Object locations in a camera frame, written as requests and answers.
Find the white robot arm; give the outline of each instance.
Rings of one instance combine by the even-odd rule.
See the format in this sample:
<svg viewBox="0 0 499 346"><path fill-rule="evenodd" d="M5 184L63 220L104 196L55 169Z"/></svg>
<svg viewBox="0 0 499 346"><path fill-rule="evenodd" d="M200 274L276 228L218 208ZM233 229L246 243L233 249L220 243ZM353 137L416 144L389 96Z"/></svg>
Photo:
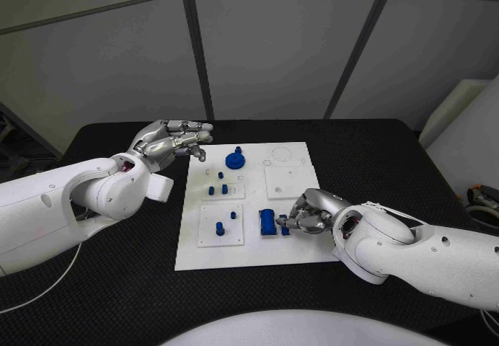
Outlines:
<svg viewBox="0 0 499 346"><path fill-rule="evenodd" d="M45 262L129 218L148 197L167 202L174 180L155 174L178 156L205 161L197 143L213 125L158 120L126 153L93 159L0 185L0 276ZM80 220L71 200L99 215Z"/></svg>
<svg viewBox="0 0 499 346"><path fill-rule="evenodd" d="M396 275L423 293L499 311L499 237L429 224L409 228L386 210L308 189L278 223L314 234L332 231L334 256L370 283Z"/></svg>

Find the robotic hand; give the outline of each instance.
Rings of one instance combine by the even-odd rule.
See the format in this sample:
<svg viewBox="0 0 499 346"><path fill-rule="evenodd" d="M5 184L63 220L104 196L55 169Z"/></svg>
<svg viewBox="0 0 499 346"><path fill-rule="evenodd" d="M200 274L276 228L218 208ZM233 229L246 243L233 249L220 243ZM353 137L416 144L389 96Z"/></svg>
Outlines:
<svg viewBox="0 0 499 346"><path fill-rule="evenodd" d="M167 202L174 180L155 173L178 156L205 161L198 142L213 142L213 129L210 124L158 120L126 153L2 184L0 276L45 262L129 218L146 197ZM76 217L71 201L97 216Z"/></svg>
<svg viewBox="0 0 499 346"><path fill-rule="evenodd" d="M334 256L370 283L400 277L423 293L499 311L499 238L429 225L409 228L374 203L353 205L332 193L308 189L291 218L278 224L311 234L332 231Z"/></svg>

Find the black tablecloth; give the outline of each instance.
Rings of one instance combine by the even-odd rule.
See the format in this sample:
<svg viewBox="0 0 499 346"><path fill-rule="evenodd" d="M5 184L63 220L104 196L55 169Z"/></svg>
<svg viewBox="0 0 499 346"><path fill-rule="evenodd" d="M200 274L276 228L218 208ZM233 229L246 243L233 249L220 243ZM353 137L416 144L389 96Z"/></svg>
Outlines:
<svg viewBox="0 0 499 346"><path fill-rule="evenodd" d="M126 151L146 124L86 126L63 165ZM214 144L306 141L321 187L351 203L371 200L429 223L475 229L399 120L239 120L214 126ZM188 158L162 174L175 180L169 202L145 200L138 214L84 243L57 288L0 315L2 345L156 345L216 319L267 309L340 311L416 331L475 314L399 278L370 284L340 262L175 272ZM0 309L51 286L76 250L0 278Z"/></svg>

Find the black table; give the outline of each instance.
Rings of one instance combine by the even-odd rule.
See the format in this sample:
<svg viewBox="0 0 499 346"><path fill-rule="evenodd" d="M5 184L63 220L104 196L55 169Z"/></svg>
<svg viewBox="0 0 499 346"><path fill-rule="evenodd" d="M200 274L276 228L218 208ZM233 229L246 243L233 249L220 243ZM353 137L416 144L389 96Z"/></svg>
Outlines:
<svg viewBox="0 0 499 346"><path fill-rule="evenodd" d="M126 151L146 124L86 126L63 165ZM306 141L322 189L351 203L373 200L429 223L475 229L402 121L239 120L214 126L214 144ZM162 174L175 180L169 202L145 200L139 213L84 243L58 287L0 315L2 345L156 345L216 319L267 309L340 311L419 332L477 315L396 277L370 284L340 262L175 272L188 158ZM74 253L0 279L0 309L48 288Z"/></svg>

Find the blue plastic part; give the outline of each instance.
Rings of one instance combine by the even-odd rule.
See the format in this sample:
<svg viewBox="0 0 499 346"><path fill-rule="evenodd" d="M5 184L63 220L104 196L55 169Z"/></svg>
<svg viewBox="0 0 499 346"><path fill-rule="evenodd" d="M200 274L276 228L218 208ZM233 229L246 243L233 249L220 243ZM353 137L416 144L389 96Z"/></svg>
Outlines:
<svg viewBox="0 0 499 346"><path fill-rule="evenodd" d="M289 216L288 216L286 214L280 215L279 217L280 217L280 218L289 218ZM289 235L291 235L291 233L289 233L289 228L285 227L285 226L282 226L282 235L283 235L283 236L289 236Z"/></svg>
<svg viewBox="0 0 499 346"><path fill-rule="evenodd" d="M260 211L260 226L263 236L275 236L278 234L275 211L272 209L265 209Z"/></svg>
<svg viewBox="0 0 499 346"><path fill-rule="evenodd" d="M246 159L242 153L242 147L237 146L237 150L226 158L226 165L231 169L240 169L244 166Z"/></svg>
<svg viewBox="0 0 499 346"><path fill-rule="evenodd" d="M217 235L223 236L224 234L226 234L226 229L224 229L223 222L217 222Z"/></svg>

